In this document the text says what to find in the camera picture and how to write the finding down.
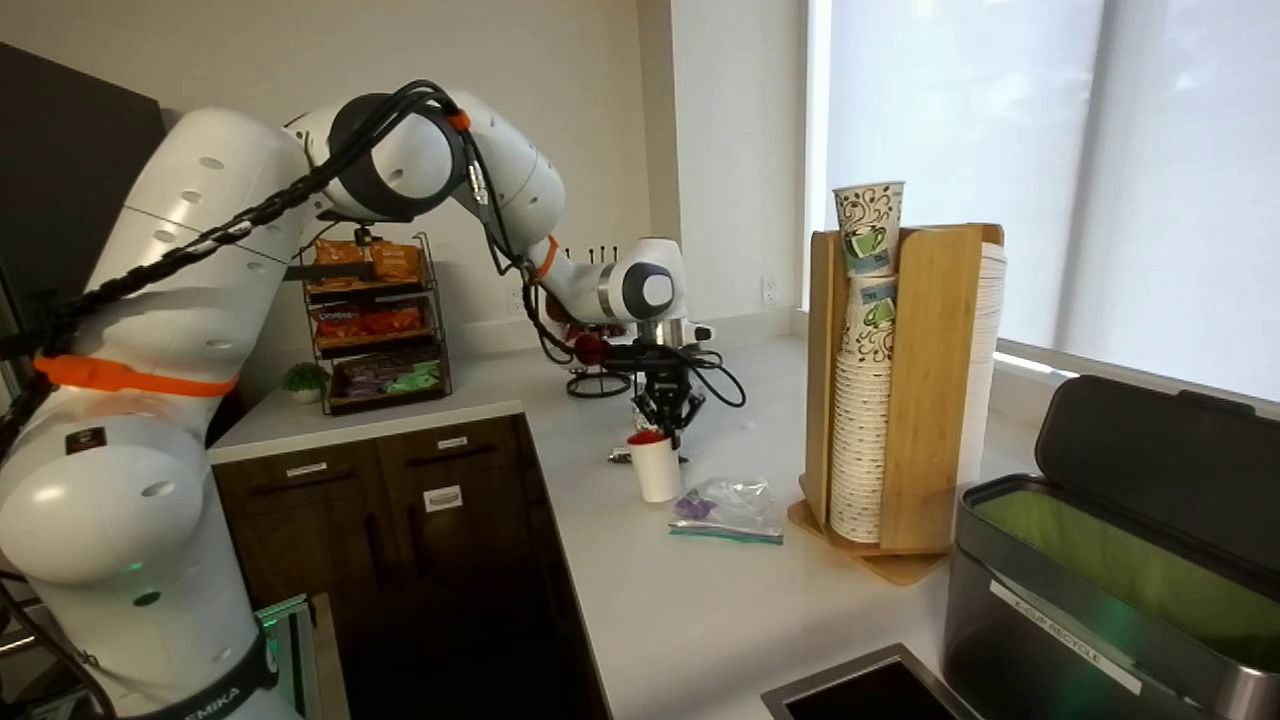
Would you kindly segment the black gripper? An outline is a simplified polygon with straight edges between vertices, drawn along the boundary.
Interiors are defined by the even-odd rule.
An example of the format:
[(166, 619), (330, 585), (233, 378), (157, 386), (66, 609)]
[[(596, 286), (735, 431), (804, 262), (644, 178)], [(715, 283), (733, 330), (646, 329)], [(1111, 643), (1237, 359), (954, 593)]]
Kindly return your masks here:
[(699, 413), (692, 396), (686, 359), (671, 346), (644, 342), (634, 354), (641, 390), (634, 408), (646, 425), (662, 431), (682, 431)]

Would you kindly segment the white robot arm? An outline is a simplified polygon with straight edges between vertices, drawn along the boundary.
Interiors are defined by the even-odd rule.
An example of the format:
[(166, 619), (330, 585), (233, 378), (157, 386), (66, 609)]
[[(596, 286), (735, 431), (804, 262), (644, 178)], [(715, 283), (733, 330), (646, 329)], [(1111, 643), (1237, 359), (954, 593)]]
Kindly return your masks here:
[(208, 425), (312, 219), (408, 223), (446, 200), (582, 329), (662, 325), (682, 303), (671, 240), (566, 255), (557, 169), (430, 81), (286, 123), (196, 108), (148, 156), (83, 295), (34, 340), (0, 464), (0, 551), (93, 720), (299, 720), (246, 604)]

